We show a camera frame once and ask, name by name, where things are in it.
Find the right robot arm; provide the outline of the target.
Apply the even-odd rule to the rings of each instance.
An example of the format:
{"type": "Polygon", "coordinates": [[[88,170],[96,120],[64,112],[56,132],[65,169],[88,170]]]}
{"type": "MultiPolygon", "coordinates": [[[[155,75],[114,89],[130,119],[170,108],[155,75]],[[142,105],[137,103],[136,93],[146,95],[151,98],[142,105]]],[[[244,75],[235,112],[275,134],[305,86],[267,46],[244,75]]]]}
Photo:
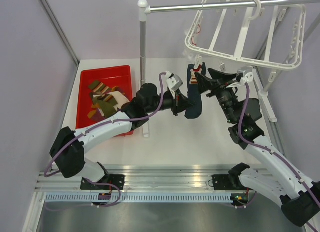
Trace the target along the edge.
{"type": "Polygon", "coordinates": [[[320,184],[298,170],[272,144],[257,125],[262,118],[260,101],[250,97],[249,83],[255,76],[253,67],[242,67],[235,74],[208,69],[209,77],[195,72],[200,93],[215,96],[221,106],[233,142],[255,157],[273,175],[274,180],[259,175],[249,165],[240,163],[229,171],[233,189],[252,189],[280,208],[294,225],[310,225],[320,211],[320,184]]]}

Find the brown cream striped sock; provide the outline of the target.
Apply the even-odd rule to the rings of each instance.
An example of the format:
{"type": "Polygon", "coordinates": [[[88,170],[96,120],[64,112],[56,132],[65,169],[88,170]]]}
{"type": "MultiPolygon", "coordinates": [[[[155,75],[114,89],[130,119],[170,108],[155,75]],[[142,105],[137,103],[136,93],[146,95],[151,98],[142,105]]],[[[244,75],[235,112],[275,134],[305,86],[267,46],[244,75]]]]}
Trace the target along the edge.
{"type": "Polygon", "coordinates": [[[96,99],[98,101],[104,101],[108,105],[112,105],[116,110],[129,102],[129,99],[120,91],[113,91],[107,94],[98,95],[96,99]]]}

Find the white clip sock hanger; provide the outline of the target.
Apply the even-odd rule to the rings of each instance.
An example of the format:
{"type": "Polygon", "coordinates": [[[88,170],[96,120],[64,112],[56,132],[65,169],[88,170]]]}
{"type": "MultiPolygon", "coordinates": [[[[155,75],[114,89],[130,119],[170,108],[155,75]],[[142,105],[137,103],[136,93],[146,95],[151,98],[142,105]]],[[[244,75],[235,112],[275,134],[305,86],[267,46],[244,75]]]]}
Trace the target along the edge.
{"type": "Polygon", "coordinates": [[[186,33],[192,55],[278,71],[302,63],[304,4],[198,10],[186,33]]]}

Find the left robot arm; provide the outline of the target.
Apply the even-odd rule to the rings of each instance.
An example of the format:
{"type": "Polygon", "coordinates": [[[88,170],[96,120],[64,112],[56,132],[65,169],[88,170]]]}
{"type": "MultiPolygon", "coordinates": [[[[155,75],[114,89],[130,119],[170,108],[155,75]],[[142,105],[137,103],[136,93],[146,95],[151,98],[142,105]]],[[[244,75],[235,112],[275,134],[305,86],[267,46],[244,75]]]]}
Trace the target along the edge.
{"type": "Polygon", "coordinates": [[[110,181],[106,170],[87,159],[86,152],[110,138],[136,130],[160,110],[170,109],[176,116],[193,105],[180,89],[158,93],[155,84],[146,83],[110,118],[81,129],[62,128],[49,152],[52,163],[65,178],[81,176],[91,180],[97,189],[105,189],[110,181]]]}

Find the olive green striped sock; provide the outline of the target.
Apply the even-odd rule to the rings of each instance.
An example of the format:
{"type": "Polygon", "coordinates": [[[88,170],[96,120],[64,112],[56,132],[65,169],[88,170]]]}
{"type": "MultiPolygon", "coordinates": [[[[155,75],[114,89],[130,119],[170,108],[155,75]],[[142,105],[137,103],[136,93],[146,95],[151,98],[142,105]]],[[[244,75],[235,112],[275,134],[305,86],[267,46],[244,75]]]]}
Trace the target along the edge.
{"type": "Polygon", "coordinates": [[[91,84],[88,85],[88,88],[92,92],[97,94],[106,94],[112,90],[111,87],[99,80],[94,80],[91,84]]]}

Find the purple striped sock front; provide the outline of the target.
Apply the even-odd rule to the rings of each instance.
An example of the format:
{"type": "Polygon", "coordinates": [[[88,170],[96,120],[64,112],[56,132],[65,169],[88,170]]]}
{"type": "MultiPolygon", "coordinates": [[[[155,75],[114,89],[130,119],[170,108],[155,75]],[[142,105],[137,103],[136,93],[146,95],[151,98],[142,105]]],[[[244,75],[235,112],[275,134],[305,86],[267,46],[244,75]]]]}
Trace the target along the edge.
{"type": "MultiPolygon", "coordinates": [[[[122,89],[122,88],[120,88],[119,86],[114,86],[114,87],[111,87],[111,92],[113,92],[113,91],[120,91],[120,92],[122,92],[126,97],[127,97],[127,95],[126,95],[126,93],[125,93],[125,91],[122,89]]],[[[96,109],[94,109],[94,108],[92,108],[92,105],[91,105],[91,111],[88,113],[88,118],[89,119],[91,119],[91,120],[93,120],[94,122],[100,122],[100,121],[102,121],[102,120],[104,120],[104,119],[106,119],[106,118],[104,118],[101,114],[100,114],[100,112],[99,111],[97,111],[96,109]]]]}

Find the olive brown patterned sock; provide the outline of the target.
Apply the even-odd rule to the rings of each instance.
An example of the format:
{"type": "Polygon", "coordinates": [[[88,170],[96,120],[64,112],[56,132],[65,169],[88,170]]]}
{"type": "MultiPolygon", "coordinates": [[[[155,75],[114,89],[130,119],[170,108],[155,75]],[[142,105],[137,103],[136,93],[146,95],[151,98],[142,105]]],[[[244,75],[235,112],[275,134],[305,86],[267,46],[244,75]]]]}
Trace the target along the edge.
{"type": "Polygon", "coordinates": [[[117,109],[117,100],[110,93],[108,94],[96,94],[91,92],[90,97],[92,100],[92,108],[100,112],[104,118],[108,118],[115,114],[117,109]]]}

